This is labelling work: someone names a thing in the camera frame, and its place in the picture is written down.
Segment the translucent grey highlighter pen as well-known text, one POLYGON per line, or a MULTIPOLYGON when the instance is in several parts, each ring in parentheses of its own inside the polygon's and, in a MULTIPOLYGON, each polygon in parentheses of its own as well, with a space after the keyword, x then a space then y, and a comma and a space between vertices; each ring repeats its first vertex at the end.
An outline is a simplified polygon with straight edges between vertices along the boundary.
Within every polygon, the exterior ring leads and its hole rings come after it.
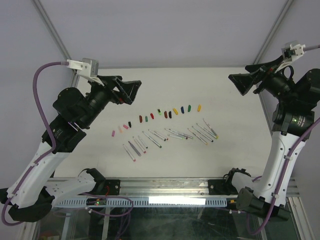
POLYGON ((138 151, 138 149, 137 149, 130 141, 128 141, 128 143, 129 143, 129 145, 131 146, 131 148, 135 151, 135 153, 136 153, 139 157, 141 157, 142 155, 141 155, 141 153, 138 151))

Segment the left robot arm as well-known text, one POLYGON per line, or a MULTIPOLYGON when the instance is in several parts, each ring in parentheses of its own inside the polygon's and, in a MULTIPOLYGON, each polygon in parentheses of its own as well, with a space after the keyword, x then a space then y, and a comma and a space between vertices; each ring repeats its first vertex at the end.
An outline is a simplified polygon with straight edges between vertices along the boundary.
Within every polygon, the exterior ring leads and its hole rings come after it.
POLYGON ((60 202, 76 195, 100 194, 105 177, 89 168, 78 177, 62 183, 48 184, 48 179, 86 136, 85 130, 108 103, 131 105, 142 85, 140 80, 122 81, 122 77, 99 76, 101 84, 90 83, 90 91, 82 94, 76 87, 62 90, 53 103, 57 117, 46 125, 38 150, 30 164, 9 188, 0 190, 0 202, 13 225, 37 222, 60 202))

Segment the green cap rainbow marker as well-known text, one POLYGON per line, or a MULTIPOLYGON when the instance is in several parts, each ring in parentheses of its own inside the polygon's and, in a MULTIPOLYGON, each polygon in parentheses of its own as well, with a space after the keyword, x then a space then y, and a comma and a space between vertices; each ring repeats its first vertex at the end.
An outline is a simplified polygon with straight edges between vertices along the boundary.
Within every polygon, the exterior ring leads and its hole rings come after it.
POLYGON ((148 134, 145 133, 144 131, 142 131, 142 133, 143 133, 150 141, 152 141, 158 148, 162 148, 162 146, 161 146, 154 138, 152 138, 150 135, 148 135, 148 134))

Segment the magenta cap acrylic marker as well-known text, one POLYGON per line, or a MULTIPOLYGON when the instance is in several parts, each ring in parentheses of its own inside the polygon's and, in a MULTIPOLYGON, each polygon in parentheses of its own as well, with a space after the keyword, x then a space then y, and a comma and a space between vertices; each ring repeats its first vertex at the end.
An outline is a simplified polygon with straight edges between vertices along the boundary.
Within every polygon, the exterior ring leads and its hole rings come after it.
POLYGON ((133 154, 130 152, 130 150, 127 148, 127 146, 126 145, 122 145, 123 146, 123 148, 125 149, 125 151, 127 152, 127 154, 129 155, 129 157, 131 158, 131 160, 133 161, 133 162, 135 162, 136 161, 136 158, 133 156, 133 154))

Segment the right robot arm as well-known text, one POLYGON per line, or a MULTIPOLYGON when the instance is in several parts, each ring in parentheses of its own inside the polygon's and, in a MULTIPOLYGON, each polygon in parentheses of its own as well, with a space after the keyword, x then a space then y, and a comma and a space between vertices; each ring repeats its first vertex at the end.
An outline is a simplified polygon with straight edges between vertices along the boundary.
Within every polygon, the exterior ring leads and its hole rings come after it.
POLYGON ((114 143, 103 150, 114 154, 117 175, 126 177, 209 177, 226 173, 216 190, 237 194, 239 210, 262 218, 284 215, 289 179, 297 157, 315 126, 313 109, 320 100, 320 71, 313 68, 298 81, 274 64, 239 68, 102 69, 99 76, 124 82, 141 80, 134 110, 112 110, 120 117, 160 108, 157 129, 190 130, 202 115, 195 109, 175 113, 179 104, 203 104, 211 148, 171 141, 130 170, 114 143))

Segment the pink cap acrylic marker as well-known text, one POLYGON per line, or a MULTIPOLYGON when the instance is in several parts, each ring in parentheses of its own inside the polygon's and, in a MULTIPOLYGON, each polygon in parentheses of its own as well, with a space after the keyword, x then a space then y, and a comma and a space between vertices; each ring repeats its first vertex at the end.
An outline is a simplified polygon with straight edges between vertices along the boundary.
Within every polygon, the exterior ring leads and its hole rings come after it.
POLYGON ((133 136, 132 138, 133 138, 133 140, 135 141, 135 143, 138 145, 138 147, 141 149, 141 151, 142 151, 144 154, 146 154, 147 151, 146 151, 146 149, 144 148, 144 146, 143 146, 134 136, 133 136))

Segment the yellow cap long marker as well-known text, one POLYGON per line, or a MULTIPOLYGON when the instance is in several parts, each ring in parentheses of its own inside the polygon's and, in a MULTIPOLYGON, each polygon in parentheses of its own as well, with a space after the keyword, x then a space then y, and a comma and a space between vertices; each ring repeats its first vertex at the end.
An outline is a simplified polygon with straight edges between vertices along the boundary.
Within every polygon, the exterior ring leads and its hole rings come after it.
POLYGON ((191 133, 192 133, 197 139, 199 139, 203 144, 208 145, 208 143, 207 143, 203 138, 201 138, 198 134, 196 134, 194 131, 190 130, 189 128, 187 128, 187 130, 188 130, 189 132, 191 132, 191 133))

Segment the blue cap marker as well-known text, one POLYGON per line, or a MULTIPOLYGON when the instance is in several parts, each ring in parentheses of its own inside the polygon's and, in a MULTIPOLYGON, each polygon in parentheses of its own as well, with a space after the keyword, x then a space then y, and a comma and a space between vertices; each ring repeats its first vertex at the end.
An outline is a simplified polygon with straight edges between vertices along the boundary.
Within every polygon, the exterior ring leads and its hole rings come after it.
POLYGON ((214 142, 214 140, 211 138, 211 137, 209 137, 208 135, 206 135, 205 133, 203 133, 203 132, 201 132, 200 130, 198 130, 198 129, 196 129, 194 126, 192 126, 192 128, 196 131, 196 132, 198 132, 200 135, 202 135, 204 138, 206 138, 207 140, 209 140, 210 142, 214 142))

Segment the black cap whiteboard marker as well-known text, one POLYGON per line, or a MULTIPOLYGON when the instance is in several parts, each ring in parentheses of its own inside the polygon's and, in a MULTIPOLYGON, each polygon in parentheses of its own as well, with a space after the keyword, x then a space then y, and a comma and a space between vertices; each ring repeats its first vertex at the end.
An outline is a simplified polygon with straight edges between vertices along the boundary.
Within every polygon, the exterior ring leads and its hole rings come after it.
POLYGON ((138 136, 138 139, 139 139, 140 142, 142 143, 143 147, 146 148, 146 149, 148 149, 147 144, 145 143, 145 141, 144 141, 140 136, 138 136))

